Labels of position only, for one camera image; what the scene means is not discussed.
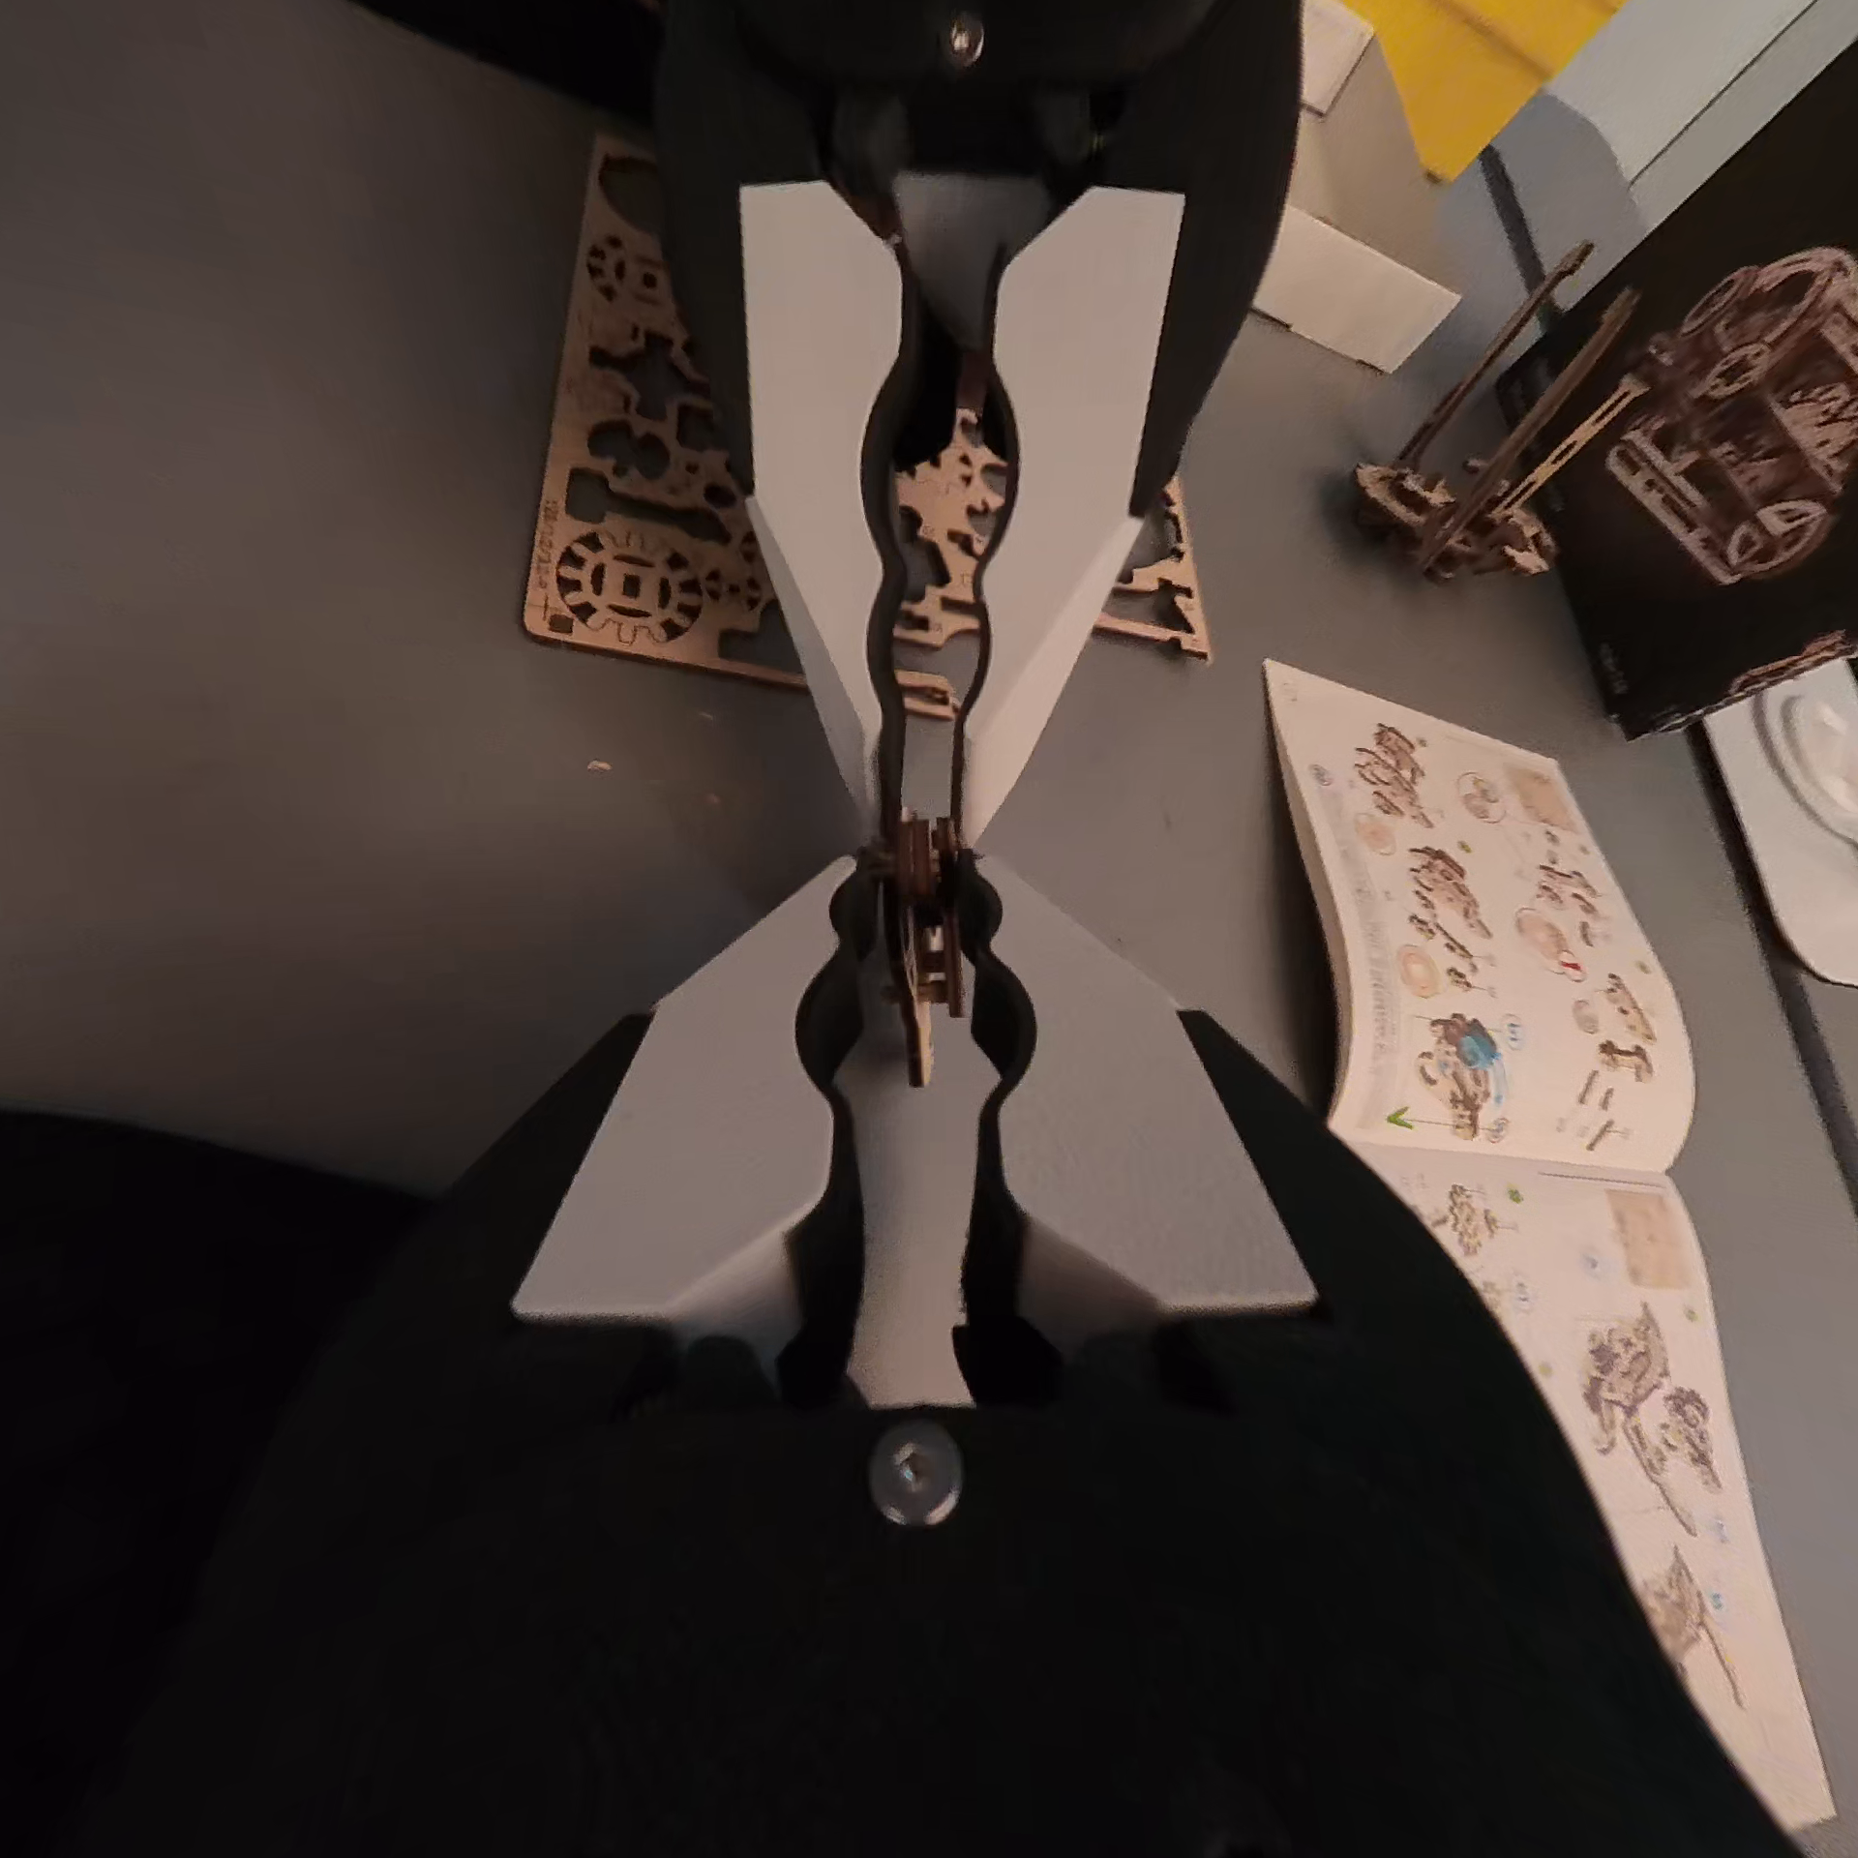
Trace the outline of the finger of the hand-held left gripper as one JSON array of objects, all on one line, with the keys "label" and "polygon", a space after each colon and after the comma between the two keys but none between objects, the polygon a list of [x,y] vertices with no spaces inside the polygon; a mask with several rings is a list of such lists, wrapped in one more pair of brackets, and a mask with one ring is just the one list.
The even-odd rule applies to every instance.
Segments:
[{"label": "finger of the hand-held left gripper", "polygon": [[981,563],[985,669],[964,704],[968,843],[1027,770],[1145,523],[1133,475],[1181,215],[1180,193],[1093,187],[1003,269],[989,357],[1013,452]]},{"label": "finger of the hand-held left gripper", "polygon": [[893,250],[825,185],[752,185],[742,234],[750,515],[864,842],[878,827],[870,622],[885,566],[864,465],[905,345]]}]

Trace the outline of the laser-cut wooden parts sheet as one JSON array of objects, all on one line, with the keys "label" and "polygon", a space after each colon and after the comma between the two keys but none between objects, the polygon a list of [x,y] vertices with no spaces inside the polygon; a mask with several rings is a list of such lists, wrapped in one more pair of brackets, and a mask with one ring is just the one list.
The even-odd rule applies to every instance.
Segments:
[{"label": "laser-cut wooden parts sheet", "polygon": [[[910,591],[893,638],[910,713],[949,723],[957,710],[928,653],[981,631],[974,571],[1004,490],[982,380],[964,364],[949,447],[897,477]],[[657,162],[631,129],[591,146],[522,622],[559,647],[803,689],[673,301]]]}]

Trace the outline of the partly built wooden model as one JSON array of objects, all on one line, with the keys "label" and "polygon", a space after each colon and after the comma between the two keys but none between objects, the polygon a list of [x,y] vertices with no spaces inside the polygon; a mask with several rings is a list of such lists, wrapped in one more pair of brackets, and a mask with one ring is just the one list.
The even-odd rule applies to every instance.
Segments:
[{"label": "partly built wooden model", "polygon": [[1508,316],[1476,364],[1440,396],[1417,434],[1391,463],[1359,463],[1353,469],[1353,515],[1368,538],[1388,541],[1423,579],[1451,582],[1458,575],[1545,575],[1558,563],[1558,544],[1535,515],[1531,499],[1558,477],[1619,413],[1633,409],[1650,382],[1627,373],[1611,396],[1562,442],[1535,463],[1525,452],[1545,428],[1565,412],[1575,393],[1591,375],[1615,340],[1638,312],[1640,291],[1622,291],[1601,312],[1589,342],[1567,368],[1552,375],[1543,396],[1511,428],[1499,452],[1468,460],[1463,485],[1447,475],[1428,475],[1426,456],[1447,434],[1455,417],[1493,373],[1504,351],[1522,327],[1556,308],[1556,291],[1591,259],[1591,239],[1575,243],[1522,305]]}]

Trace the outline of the white round device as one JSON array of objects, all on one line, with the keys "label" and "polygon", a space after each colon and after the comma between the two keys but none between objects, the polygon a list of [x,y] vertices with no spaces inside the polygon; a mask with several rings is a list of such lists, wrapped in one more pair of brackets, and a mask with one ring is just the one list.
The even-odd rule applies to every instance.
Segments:
[{"label": "white round device", "polygon": [[1703,721],[1778,935],[1854,985],[1854,668],[1822,663]]}]

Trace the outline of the black quilted cloth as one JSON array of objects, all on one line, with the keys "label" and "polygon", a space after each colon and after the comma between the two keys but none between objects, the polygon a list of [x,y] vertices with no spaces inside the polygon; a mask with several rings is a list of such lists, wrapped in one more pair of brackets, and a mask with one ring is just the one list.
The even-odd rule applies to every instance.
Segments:
[{"label": "black quilted cloth", "polygon": [[537,1236],[4,1116],[4,1854],[417,1854]]}]

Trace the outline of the open instruction booklet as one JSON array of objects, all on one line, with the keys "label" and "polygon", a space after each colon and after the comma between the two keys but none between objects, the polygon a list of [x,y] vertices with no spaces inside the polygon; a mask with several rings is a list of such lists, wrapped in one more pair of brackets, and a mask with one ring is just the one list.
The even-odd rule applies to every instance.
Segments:
[{"label": "open instruction booklet", "polygon": [[1675,990],[1556,758],[1267,663],[1337,990],[1344,1138],[1556,1409],[1692,1701],[1786,1829],[1834,1820],[1694,1219]]}]

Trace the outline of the white cardboard box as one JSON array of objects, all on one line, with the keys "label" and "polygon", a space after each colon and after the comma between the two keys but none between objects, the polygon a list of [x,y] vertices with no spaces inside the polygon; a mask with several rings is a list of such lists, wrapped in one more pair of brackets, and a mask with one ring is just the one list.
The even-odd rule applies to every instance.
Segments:
[{"label": "white cardboard box", "polygon": [[1301,5],[1301,110],[1258,312],[1398,373],[1460,308],[1438,191],[1371,27]]}]

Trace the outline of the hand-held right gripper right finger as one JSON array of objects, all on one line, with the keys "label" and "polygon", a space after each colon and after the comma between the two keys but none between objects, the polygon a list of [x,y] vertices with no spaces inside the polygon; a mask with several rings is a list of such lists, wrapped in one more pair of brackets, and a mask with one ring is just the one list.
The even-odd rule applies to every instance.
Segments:
[{"label": "hand-held right gripper right finger", "polygon": [[976,1128],[951,1333],[981,1406],[1056,1399],[1100,1340],[1309,1313],[1309,1272],[1171,997],[1003,858],[964,854]]}]

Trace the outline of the black model kit box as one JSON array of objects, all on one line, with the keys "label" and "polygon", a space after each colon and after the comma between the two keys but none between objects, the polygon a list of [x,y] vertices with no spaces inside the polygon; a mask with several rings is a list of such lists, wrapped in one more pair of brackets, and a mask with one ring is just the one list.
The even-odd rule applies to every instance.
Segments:
[{"label": "black model kit box", "polygon": [[1854,49],[1499,380],[1607,719],[1683,730],[1854,659]]}]

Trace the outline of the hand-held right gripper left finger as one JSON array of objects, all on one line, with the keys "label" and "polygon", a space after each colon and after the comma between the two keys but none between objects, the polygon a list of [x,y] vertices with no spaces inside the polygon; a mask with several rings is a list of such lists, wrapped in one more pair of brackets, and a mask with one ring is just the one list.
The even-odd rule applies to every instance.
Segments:
[{"label": "hand-held right gripper left finger", "polygon": [[840,1396],[866,1219],[838,1070],[872,912],[870,871],[840,858],[657,1001],[515,1319],[730,1336],[788,1399]]}]

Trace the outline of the wooden model part assembly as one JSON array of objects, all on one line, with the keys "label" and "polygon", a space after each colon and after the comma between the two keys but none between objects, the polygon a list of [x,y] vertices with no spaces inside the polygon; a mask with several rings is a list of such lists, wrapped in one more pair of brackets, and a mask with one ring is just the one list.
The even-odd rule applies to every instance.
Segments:
[{"label": "wooden model part assembly", "polygon": [[951,818],[902,807],[864,854],[874,885],[874,922],[888,964],[888,1001],[902,1017],[914,1086],[931,1077],[935,1010],[968,1016],[964,977],[964,842]]}]

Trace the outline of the yellow plastic bin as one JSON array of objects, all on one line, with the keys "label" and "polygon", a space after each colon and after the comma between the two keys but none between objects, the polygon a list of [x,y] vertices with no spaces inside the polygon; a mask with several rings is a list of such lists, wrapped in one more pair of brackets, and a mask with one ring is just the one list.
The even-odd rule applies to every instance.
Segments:
[{"label": "yellow plastic bin", "polygon": [[1423,170],[1451,185],[1622,5],[1344,5],[1391,69]]}]

